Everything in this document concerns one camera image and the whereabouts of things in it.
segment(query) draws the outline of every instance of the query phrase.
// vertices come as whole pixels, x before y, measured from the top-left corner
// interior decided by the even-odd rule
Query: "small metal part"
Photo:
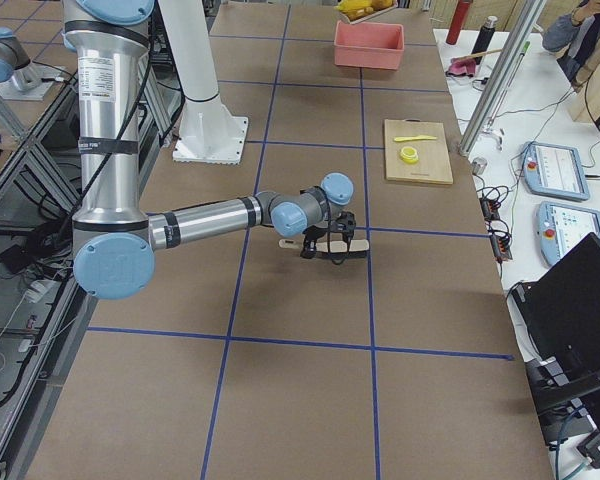
[[[487,168],[487,159],[484,157],[476,157],[471,161],[471,173],[473,175],[482,175]]]

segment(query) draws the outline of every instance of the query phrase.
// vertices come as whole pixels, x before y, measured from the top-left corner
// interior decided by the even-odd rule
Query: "yellow object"
[[[335,7],[336,10],[341,11],[342,13],[347,12],[357,12],[359,10],[365,10],[366,8],[371,7],[371,0],[342,0]]]
[[[371,6],[375,11],[393,7],[393,0],[371,0]]]
[[[438,137],[433,137],[431,135],[416,135],[414,137],[394,137],[394,142],[413,142],[415,140],[437,140]]]
[[[418,163],[418,151],[413,147],[402,147],[400,149],[400,158],[404,163],[413,165],[414,163]]]

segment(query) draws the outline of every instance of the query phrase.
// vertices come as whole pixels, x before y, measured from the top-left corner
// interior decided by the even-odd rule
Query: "silver cylinder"
[[[460,155],[467,157],[478,140],[478,136],[485,125],[487,116],[494,108],[503,89],[506,88],[510,76],[516,66],[516,60],[523,49],[524,42],[529,37],[533,25],[538,20],[547,0],[527,0],[520,12],[518,21],[513,27],[506,43],[500,53],[500,57],[493,68],[487,86],[482,92],[478,105],[473,111],[471,120],[467,125],[459,145]]]
[[[81,139],[111,143],[129,115],[138,91],[138,61],[147,47],[128,38],[89,30],[67,32],[78,51]],[[145,221],[138,207],[138,122],[134,113],[121,140],[136,144],[136,153],[113,153],[87,193],[74,221],[125,224]],[[82,155],[82,184],[86,186],[106,152]]]
[[[262,210],[254,197],[184,208],[149,217],[151,246],[154,250],[172,248],[261,223]]]

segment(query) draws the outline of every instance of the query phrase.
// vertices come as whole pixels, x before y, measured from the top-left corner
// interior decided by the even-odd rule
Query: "metal base plate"
[[[245,139],[247,137],[247,129],[249,127],[249,119],[247,117],[233,117],[235,122],[240,125],[242,134],[240,136],[227,139],[226,145],[217,148],[208,155],[200,155],[195,145],[196,138],[181,138],[176,143],[176,148],[173,151],[173,159],[176,162],[204,162],[204,163],[220,163],[235,165],[240,163],[242,158],[242,150],[244,148]]]

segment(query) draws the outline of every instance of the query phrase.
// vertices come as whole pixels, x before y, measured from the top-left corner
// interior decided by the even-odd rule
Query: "metal pole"
[[[500,57],[493,68],[493,73],[489,77],[489,82],[462,136],[458,148],[460,155],[469,156],[469,152],[478,140],[489,112],[497,102],[502,90],[507,87],[507,81],[515,69],[516,60],[523,49],[524,42],[529,37],[533,25],[538,20],[546,3],[547,0],[526,0],[518,21],[504,44]]]

